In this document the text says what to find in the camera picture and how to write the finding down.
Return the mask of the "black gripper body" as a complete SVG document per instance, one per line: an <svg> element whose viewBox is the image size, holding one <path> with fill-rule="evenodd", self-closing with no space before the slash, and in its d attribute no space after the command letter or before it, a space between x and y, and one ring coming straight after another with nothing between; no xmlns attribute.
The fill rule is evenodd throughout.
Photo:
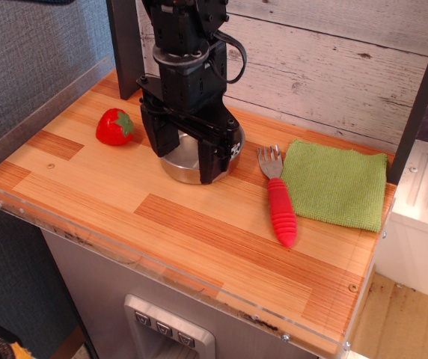
<svg viewBox="0 0 428 359"><path fill-rule="evenodd" d="M197 141L226 146L235 144L239 122L227 110L227 45L223 40L203 42L193 52L153 47L158 76L138 79L143 104L164 110L178 131Z"/></svg>

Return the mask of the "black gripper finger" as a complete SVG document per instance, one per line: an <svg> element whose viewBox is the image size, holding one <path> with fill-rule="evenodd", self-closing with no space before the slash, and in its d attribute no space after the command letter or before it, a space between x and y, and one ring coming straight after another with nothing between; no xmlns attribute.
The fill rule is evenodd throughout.
<svg viewBox="0 0 428 359"><path fill-rule="evenodd" d="M158 157L168 155L180 145L178 128L171 123L168 112L141 105L141 119L150 146Z"/></svg>
<svg viewBox="0 0 428 359"><path fill-rule="evenodd" d="M211 184L233 171L232 149L232 144L221 146L208 140L198 142L201 184Z"/></svg>

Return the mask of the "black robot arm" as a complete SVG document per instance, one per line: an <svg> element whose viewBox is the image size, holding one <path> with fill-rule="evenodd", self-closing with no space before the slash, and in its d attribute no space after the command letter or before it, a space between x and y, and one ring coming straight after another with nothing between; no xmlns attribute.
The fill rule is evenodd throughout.
<svg viewBox="0 0 428 359"><path fill-rule="evenodd" d="M181 132L198 143L199 181L227 172L241 144L240 125L227 110L227 46L247 57L243 45L220 31L229 20L225 1L144 1L153 26L158 76L141 76L141 118L150 146L164 157L180 145Z"/></svg>

